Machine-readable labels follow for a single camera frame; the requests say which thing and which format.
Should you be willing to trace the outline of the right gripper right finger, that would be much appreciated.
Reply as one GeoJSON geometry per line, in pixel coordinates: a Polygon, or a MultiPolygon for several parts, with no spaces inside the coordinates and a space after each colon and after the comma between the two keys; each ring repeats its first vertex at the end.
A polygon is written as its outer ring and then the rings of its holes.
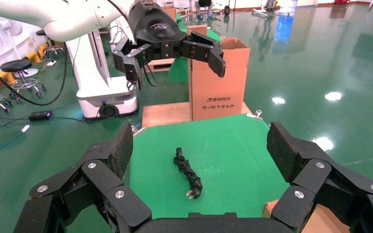
{"type": "Polygon", "coordinates": [[[373,179],[335,162],[316,143],[293,137],[279,122],[267,133],[267,150],[289,188],[271,218],[301,232],[317,205],[352,233],[373,233],[373,179]]]}

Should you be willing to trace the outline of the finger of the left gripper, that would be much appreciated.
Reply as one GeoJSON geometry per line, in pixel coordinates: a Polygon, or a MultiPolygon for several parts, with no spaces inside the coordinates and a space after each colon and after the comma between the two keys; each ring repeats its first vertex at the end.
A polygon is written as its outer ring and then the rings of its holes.
{"type": "Polygon", "coordinates": [[[185,58],[208,63],[214,73],[220,78],[224,77],[226,62],[219,41],[199,32],[191,32],[181,42],[181,54],[185,58]]]}
{"type": "Polygon", "coordinates": [[[122,38],[112,50],[115,69],[123,72],[127,88],[143,87],[144,66],[152,60],[152,45],[138,45],[129,38],[122,38]]]}

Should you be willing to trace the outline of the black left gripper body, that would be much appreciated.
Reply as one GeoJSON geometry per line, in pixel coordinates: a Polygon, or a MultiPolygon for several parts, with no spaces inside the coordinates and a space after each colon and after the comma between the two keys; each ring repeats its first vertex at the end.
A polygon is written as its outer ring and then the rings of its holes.
{"type": "Polygon", "coordinates": [[[182,56],[183,41],[187,33],[179,29],[176,21],[156,2],[140,0],[131,5],[129,26],[136,44],[146,48],[147,60],[162,60],[182,56]]]}

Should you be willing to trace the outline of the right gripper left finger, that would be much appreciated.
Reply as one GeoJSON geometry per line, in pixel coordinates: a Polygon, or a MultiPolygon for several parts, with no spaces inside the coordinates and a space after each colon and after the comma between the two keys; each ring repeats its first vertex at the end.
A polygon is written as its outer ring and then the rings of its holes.
{"type": "Polygon", "coordinates": [[[76,164],[36,184],[15,232],[64,233],[89,206],[113,232],[136,232],[152,219],[152,212],[124,184],[132,152],[132,126],[124,123],[112,139],[92,144],[76,164]]]}

